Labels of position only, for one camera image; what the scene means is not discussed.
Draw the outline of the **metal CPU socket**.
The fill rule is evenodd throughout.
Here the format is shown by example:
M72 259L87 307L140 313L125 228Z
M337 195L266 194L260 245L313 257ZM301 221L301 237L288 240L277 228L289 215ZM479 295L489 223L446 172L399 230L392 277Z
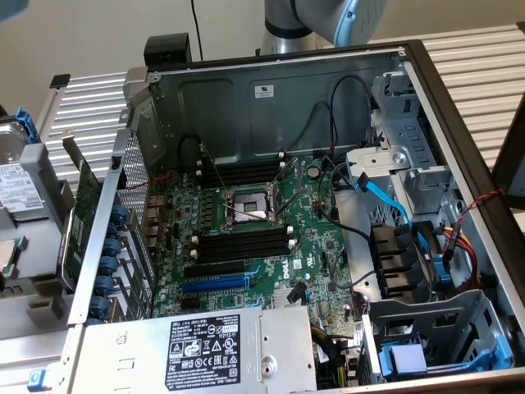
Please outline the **metal CPU socket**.
M281 197L280 187L271 186L271 182L232 186L227 188L227 195L224 190L221 193L221 206L223 207L223 219L221 230L228 232L253 231L259 227L263 229L274 228L283 224L283 219L275 218L274 213L280 207ZM233 206L245 212L259 211L265 214L266 220L257 220L243 214L236 213L225 205Z

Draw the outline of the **thin metal locking lever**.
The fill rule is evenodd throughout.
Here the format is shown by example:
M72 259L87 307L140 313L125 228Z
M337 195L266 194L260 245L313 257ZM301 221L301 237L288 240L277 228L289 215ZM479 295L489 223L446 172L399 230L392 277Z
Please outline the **thin metal locking lever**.
M228 208L228 209L233 210L236 213L240 213L240 214L243 214L244 216L255 218L257 220L266 220L267 219L266 215L265 214L261 215L259 213L259 211L245 212L245 211L242 211L240 209L234 208L233 206L230 206L230 205L227 205L227 204L225 205L225 207Z
M215 173L217 174L217 178L218 180L221 182L221 186L222 188L224 189L224 194L225 196L227 195L227 187L226 187L226 184L221 176L221 173L218 171L218 167L216 165L216 162L215 162L215 159L213 158L213 156L211 155L210 151L208 150L208 148L206 147L205 144L202 144L203 146L203 151L204 153L208 156L209 160L210 160L210 163L212 165L212 168L214 169Z

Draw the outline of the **green motherboard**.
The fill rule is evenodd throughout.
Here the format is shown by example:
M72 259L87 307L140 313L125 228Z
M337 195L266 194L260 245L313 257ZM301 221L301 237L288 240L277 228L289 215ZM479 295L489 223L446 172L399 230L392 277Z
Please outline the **green motherboard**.
M359 307L348 287L348 248L343 231L335 225L336 202L328 182L330 173L324 172L321 160L312 156L302 157L298 164L302 167L303 190L279 216L283 224L278 226L294 227L288 242L291 252L239 260L245 265L245 273L239 275L249 277L248 288L189 294L182 291L185 282L216 278L184 277L184 268L202 265L189 256L196 246L191 244L190 237L229 233L221 230L224 189L203 188L198 182L203 174L215 171L172 175L153 189L148 201L148 240L158 274L154 317L252 307L273 309L273 291L291 288L288 301L307 309L315 337L330 337L345 353L359 346L362 334ZM307 176L310 166L321 171L316 180ZM296 182L295 169L290 166L277 181L280 206L296 191ZM190 297L200 299L200 309L180 308L180 301Z

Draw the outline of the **long black expansion slot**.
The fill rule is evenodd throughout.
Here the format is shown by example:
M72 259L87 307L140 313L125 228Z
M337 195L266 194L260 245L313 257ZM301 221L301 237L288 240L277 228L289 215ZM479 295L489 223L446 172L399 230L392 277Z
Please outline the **long black expansion slot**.
M245 273L245 265L242 261L226 263L197 264L184 268L185 278L220 277L227 275L239 275Z

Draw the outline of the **silver PC case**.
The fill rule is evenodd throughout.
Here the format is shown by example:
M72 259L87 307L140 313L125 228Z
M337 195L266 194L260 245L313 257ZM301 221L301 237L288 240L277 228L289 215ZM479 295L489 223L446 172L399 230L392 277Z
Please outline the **silver PC case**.
M437 214L412 215L395 172L352 176L349 151L390 149L378 130L375 77L408 75L431 130L427 140L452 179ZM224 62L130 71L127 108L103 183L84 255L62 355L60 394L72 394L87 327L156 318L157 269L148 240L148 201L170 176L196 173L205 144L214 157L284 152L281 163L312 156L330 173L335 225L348 248L349 289L358 302L362 334L350 353L330 337L310 333L317 389L299 394L525 394L525 237L423 44L248 57ZM126 225L110 221L114 204L129 211ZM480 290L492 303L514 355L510 369L360 385L363 316L383 300L371 256L371 227L408 225L428 280L427 302ZM104 320L89 302L107 237L121 242L114 292ZM432 290L432 255L442 256L451 284Z

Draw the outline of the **blue expansion slot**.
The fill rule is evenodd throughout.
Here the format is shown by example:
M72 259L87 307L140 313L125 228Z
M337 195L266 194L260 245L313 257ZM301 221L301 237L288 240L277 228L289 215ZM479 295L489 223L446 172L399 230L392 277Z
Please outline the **blue expansion slot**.
M182 285L182 291L184 294L189 294L207 291L223 291L248 287L249 277L245 275L239 275L185 282Z

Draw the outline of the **black fan shroud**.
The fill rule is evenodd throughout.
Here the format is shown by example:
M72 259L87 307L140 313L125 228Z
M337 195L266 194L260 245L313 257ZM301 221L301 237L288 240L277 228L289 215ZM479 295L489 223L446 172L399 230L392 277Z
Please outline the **black fan shroud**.
M428 280L422 257L408 225L389 226L375 222L371 227L371 256L383 300L419 304L429 300Z

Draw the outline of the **grey optical drive cage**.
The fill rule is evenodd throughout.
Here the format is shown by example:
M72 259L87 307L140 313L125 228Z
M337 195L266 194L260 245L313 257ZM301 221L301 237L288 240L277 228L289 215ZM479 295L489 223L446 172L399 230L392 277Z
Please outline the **grey optical drive cage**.
M450 187L452 174L430 146L431 130L409 76L401 71L374 78L372 96L379 108L380 125L393 153L400 194L412 215L437 214Z

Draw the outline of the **silver power supply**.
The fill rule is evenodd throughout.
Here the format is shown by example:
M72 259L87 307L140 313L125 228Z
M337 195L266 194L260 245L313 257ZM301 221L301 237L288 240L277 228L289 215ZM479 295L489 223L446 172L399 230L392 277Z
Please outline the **silver power supply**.
M317 389L308 311L259 307L89 326L72 394Z

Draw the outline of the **blue plastic disk caddy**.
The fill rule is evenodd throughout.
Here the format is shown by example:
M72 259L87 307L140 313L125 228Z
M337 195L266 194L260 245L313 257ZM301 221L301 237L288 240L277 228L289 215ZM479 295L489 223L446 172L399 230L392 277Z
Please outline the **blue plastic disk caddy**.
M510 345L503 335L495 337L492 348L476 351L466 361L453 364L428 366L421 344L383 346L378 358L381 376L387 382L509 369L514 364Z

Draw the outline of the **blue disk carrier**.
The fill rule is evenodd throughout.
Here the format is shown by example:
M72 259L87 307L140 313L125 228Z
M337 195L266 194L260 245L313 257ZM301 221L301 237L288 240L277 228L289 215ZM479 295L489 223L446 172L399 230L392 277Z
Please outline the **blue disk carrier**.
M31 115L23 108L18 107L15 119L20 123L25 131L26 139L29 144L40 143L41 139L37 130L36 125L31 117Z

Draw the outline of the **dark side panel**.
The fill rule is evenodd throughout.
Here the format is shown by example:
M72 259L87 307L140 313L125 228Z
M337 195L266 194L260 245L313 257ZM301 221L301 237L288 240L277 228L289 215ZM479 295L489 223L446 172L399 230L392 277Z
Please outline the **dark side panel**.
M508 206L525 210L525 92L491 175L495 184L504 191Z

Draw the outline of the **silver CPU chip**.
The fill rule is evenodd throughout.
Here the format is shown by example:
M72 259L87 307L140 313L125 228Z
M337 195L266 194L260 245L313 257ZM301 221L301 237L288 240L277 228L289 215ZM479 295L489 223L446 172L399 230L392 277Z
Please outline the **silver CPU chip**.
M0 273L5 277L14 272L20 241L19 238L0 241Z

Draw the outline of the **blue plastic latch button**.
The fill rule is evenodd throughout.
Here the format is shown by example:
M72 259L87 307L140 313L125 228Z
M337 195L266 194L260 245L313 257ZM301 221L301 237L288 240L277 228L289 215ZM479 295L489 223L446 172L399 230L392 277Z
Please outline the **blue plastic latch button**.
M45 381L46 370L45 369L35 369L30 372L26 387L28 392L42 392L45 391Z

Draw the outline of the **silver drive bracket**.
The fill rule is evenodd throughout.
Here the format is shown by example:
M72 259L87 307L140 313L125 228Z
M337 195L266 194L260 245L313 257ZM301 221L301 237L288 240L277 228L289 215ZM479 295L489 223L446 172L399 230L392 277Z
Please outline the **silver drive bracket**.
M391 172L411 168L409 156L403 149L354 149L347 153L346 162L349 172L355 177L363 172L369 177L388 176Z

